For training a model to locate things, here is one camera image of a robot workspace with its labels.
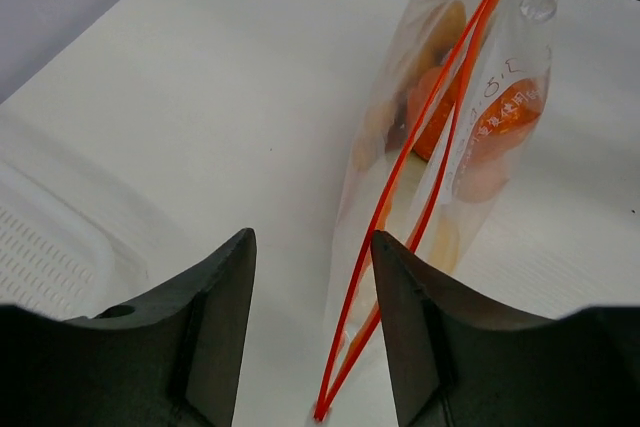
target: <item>perforated basket bottom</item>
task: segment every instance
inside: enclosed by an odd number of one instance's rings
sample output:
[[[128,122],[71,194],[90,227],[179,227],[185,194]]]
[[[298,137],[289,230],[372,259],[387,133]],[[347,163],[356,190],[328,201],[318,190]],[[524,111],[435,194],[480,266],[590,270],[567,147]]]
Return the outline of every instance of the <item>perforated basket bottom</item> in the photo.
[[[82,304],[92,268],[0,201],[0,300],[65,318]]]

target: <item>white tabletop surface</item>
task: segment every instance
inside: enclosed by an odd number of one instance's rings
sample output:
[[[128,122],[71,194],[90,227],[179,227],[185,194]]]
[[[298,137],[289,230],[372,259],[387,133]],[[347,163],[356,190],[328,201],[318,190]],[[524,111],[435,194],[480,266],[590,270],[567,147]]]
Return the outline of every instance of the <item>white tabletop surface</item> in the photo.
[[[317,393],[348,150],[407,1],[122,0],[3,105],[197,242],[154,282],[256,230],[237,426],[303,425]],[[547,315],[640,301],[639,5],[560,0],[548,112],[465,282]],[[331,421],[394,425],[385,369]]]

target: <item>plastic bag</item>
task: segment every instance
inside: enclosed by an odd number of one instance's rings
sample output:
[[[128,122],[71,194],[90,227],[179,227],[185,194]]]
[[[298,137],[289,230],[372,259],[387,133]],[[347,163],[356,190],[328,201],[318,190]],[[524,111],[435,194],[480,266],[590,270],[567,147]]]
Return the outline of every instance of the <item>plastic bag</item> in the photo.
[[[544,109],[555,11],[556,0],[410,0],[351,152],[317,420],[379,322],[371,233],[455,275]]]

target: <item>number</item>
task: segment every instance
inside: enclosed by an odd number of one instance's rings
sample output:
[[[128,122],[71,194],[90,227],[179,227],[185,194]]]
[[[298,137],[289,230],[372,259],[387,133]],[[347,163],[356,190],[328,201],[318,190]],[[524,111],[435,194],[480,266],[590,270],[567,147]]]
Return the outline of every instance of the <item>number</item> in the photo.
[[[492,95],[495,95],[498,92],[498,90],[500,90],[500,84],[496,82],[494,79],[495,77],[491,77],[489,82],[487,82],[487,88],[484,89],[484,96],[487,99]]]
[[[512,58],[505,61],[505,65],[509,69],[510,74],[515,74],[516,72],[522,72],[522,70],[517,69],[513,66],[514,62],[517,62],[518,59]]]

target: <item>black object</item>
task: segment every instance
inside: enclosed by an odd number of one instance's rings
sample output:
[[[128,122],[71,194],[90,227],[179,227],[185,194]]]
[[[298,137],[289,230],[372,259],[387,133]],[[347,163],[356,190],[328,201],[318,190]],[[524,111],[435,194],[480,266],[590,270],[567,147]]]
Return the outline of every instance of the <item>black object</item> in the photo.
[[[0,307],[0,426],[230,427],[255,262],[244,230],[95,319]]]
[[[640,308],[554,321],[500,304],[376,232],[373,268],[400,427],[640,423]]]

